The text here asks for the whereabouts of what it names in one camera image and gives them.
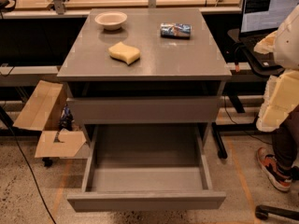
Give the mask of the grey drawer cabinet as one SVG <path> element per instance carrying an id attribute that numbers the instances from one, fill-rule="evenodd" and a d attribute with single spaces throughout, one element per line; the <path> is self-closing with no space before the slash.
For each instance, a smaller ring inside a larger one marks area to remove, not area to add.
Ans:
<path id="1" fill-rule="evenodd" d="M 86 136 L 103 124 L 192 123 L 202 138 L 219 112 L 231 72 L 196 8 L 127 8 L 119 31 L 101 28 L 91 11 L 59 71 L 67 103 Z M 189 38 L 164 37 L 160 25 L 192 27 Z M 138 48 L 130 65 L 108 49 Z"/>

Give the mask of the open grey middle drawer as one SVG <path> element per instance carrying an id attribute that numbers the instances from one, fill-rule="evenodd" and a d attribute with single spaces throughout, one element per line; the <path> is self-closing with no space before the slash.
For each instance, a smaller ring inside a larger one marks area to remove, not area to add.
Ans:
<path id="1" fill-rule="evenodd" d="M 226 193 L 212 187 L 194 124 L 99 125 L 77 212 L 217 209 Z"/>

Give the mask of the yellow wavy sponge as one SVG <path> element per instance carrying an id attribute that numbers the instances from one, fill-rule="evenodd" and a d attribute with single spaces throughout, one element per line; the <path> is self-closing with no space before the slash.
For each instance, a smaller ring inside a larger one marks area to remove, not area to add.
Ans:
<path id="1" fill-rule="evenodd" d="M 128 46 L 119 42 L 108 49 L 109 55 L 130 65 L 140 58 L 140 50 L 138 48 Z"/>

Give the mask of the white paper bowl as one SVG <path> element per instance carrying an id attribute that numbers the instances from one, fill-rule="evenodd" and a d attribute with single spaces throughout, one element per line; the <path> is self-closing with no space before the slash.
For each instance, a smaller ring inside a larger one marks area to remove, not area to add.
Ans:
<path id="1" fill-rule="evenodd" d="M 108 11 L 98 14 L 94 20 L 103 29 L 115 31 L 126 22 L 127 15 L 120 11 Z"/>

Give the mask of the open cardboard box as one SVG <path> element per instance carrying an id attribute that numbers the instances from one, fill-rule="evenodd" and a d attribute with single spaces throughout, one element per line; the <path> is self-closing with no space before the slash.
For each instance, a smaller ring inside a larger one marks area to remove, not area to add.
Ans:
<path id="1" fill-rule="evenodd" d="M 64 85 L 40 80 L 13 126 L 40 131 L 36 158 L 85 159 L 89 154 L 85 135 L 80 130 L 59 129 L 66 105 Z"/>

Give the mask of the open black laptop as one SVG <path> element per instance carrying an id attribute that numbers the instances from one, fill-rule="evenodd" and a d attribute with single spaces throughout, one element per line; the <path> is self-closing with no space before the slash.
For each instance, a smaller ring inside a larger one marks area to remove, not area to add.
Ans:
<path id="1" fill-rule="evenodd" d="M 261 54 L 254 47 L 280 26 L 299 0 L 243 0 L 238 38 L 263 68 L 278 67 L 273 53 Z"/>

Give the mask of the orange white sneaker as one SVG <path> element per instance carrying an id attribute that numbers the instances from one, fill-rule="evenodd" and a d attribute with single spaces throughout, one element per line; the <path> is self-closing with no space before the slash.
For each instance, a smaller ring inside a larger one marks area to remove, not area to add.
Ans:
<path id="1" fill-rule="evenodd" d="M 264 147 L 257 150 L 257 161 L 261 169 L 265 172 L 271 184 L 282 192 L 288 192 L 292 183 L 290 170 L 283 170 L 275 158 L 274 154 L 268 154 Z"/>

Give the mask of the black headphones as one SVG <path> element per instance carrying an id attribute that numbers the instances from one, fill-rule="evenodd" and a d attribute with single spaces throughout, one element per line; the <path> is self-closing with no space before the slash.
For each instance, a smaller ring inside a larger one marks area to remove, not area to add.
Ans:
<path id="1" fill-rule="evenodd" d="M 0 0 L 0 11 L 11 12 L 15 9 L 17 0 Z"/>

